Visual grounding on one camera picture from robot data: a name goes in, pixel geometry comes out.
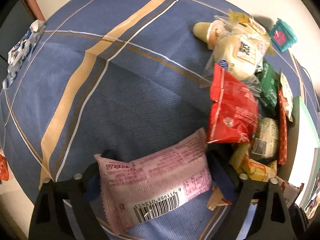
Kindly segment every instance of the red package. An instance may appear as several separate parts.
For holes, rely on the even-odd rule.
[[[278,163],[283,165],[287,161],[287,149],[288,149],[288,131],[287,131],[287,118],[285,114],[285,103],[287,100],[284,98],[282,90],[278,88],[278,100],[279,100],[279,111],[280,111],[280,129],[279,129],[279,154]]]
[[[258,104],[245,84],[215,64],[207,143],[251,142],[258,123]]]
[[[0,180],[9,180],[7,160],[2,155],[0,155]]]

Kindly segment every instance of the teal container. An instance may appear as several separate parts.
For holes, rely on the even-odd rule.
[[[269,36],[281,52],[284,52],[298,41],[291,27],[281,19],[277,20],[270,30]]]

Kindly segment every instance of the blue round logo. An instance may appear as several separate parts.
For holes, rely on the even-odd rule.
[[[228,65],[228,62],[226,60],[221,60],[219,63],[218,63],[221,67],[223,67],[226,71],[229,70],[229,65]]]

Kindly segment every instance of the green snack package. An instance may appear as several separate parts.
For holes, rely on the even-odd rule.
[[[269,62],[263,60],[263,71],[258,74],[258,78],[262,90],[261,97],[258,100],[272,116],[275,116],[279,75]]]

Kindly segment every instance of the barcode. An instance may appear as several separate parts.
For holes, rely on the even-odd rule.
[[[173,196],[156,202],[155,204],[141,208],[134,207],[133,210],[139,223],[146,222],[176,209],[179,206],[179,197],[177,192],[173,192],[173,194]]]
[[[255,138],[252,153],[266,155],[267,142]]]

